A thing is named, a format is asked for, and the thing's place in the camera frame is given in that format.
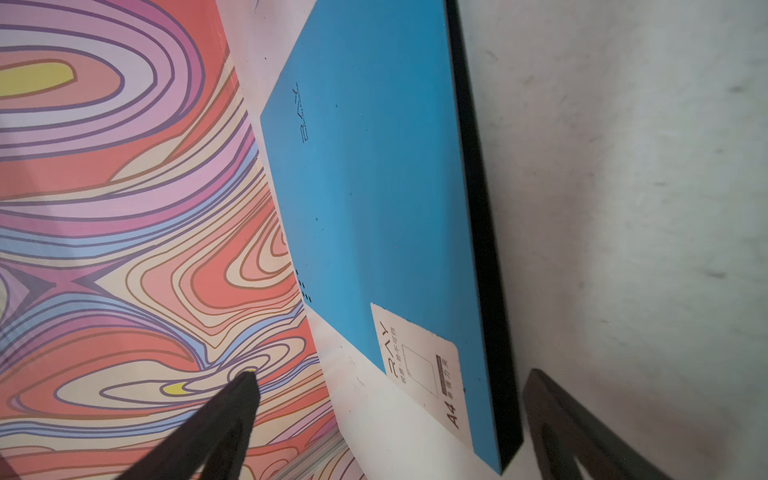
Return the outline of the blue file folder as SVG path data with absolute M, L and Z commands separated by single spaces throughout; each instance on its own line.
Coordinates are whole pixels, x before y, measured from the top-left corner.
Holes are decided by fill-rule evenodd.
M 305 302 L 487 466 L 523 442 L 454 1 L 319 1 L 261 114 Z

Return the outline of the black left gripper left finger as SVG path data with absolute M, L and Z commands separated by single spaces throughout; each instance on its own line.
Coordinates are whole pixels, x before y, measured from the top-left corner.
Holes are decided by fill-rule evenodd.
M 254 372 L 238 374 L 163 442 L 121 473 L 129 479 L 237 479 L 260 404 Z

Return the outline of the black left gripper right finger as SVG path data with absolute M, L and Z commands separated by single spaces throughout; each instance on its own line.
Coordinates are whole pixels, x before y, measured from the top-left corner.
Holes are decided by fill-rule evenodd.
M 544 479 L 666 479 L 541 369 L 530 371 L 523 401 Z

